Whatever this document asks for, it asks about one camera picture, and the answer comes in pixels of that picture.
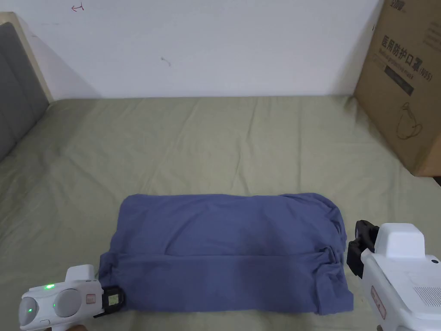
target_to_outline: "cardboard box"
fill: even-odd
[[[355,96],[412,174],[441,176],[440,0],[385,0]]]

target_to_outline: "white wall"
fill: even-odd
[[[380,0],[1,0],[55,99],[350,94]]]

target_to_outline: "wall mark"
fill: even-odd
[[[171,67],[172,64],[170,63],[170,61],[167,61],[165,58],[161,57],[161,61],[167,62],[168,66]]]
[[[84,10],[84,8],[83,8],[83,6],[82,6],[82,2],[81,2],[81,6],[79,6],[79,7],[72,6],[72,10],[75,11],[75,12],[76,12],[75,9],[80,9],[80,8],[81,8],[82,10]]]

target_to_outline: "blue fabric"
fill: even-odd
[[[139,311],[324,315],[353,309],[345,248],[340,211],[318,194],[134,195],[99,281]]]

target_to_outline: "gray headboard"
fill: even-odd
[[[0,161],[43,116],[48,105],[14,26],[0,25]]]

